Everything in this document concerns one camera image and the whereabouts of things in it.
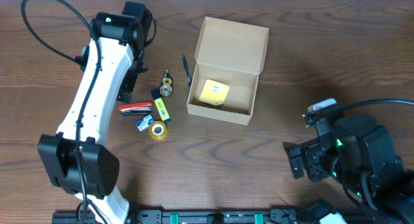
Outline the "yellow sticky note pad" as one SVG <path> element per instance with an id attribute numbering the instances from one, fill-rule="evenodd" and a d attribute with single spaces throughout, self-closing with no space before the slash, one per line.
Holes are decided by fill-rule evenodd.
<path id="1" fill-rule="evenodd" d="M 229 85 L 208 79 L 204 84 L 199 100 L 213 106 L 221 106 L 224 104 L 229 90 Z"/>

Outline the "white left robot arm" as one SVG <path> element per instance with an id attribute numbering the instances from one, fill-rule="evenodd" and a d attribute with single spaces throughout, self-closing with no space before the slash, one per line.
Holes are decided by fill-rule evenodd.
<path id="1" fill-rule="evenodd" d="M 87 197 L 102 223 L 125 223 L 129 213 L 116 185 L 120 162 L 106 148 L 108 130 L 116 101 L 128 103 L 138 74 L 145 72 L 152 20 L 144 4 L 131 1 L 121 14 L 97 14 L 91 26 L 98 39 L 77 57 L 84 74 L 74 102 L 56 134 L 38 142 L 52 185 Z"/>

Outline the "red black stapler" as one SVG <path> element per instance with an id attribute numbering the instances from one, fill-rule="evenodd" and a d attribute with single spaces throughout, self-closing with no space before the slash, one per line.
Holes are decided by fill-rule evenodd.
<path id="1" fill-rule="evenodd" d="M 121 115 L 149 115 L 152 112 L 152 102 L 138 102 L 118 107 Z"/>

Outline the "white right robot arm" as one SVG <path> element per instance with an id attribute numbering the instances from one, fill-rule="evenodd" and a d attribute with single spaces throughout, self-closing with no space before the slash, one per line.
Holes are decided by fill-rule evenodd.
<path id="1" fill-rule="evenodd" d="M 303 118 L 317 136 L 284 142 L 292 176 L 313 183 L 328 177 L 365 215 L 381 223 L 413 222 L 413 171 L 405 170 L 389 131 L 370 115 L 345 111 L 373 104 L 412 105 L 411 100 L 376 99 L 341 106 L 334 99 L 311 105 Z"/>

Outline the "brown cardboard box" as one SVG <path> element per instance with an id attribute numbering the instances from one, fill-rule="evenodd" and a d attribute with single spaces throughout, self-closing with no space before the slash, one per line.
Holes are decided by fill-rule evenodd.
<path id="1" fill-rule="evenodd" d="M 248 125 L 263 71 L 270 29 L 206 17 L 195 49 L 195 70 L 186 102 L 190 115 Z M 220 82 L 229 91 L 218 106 L 201 100 L 207 80 Z"/>

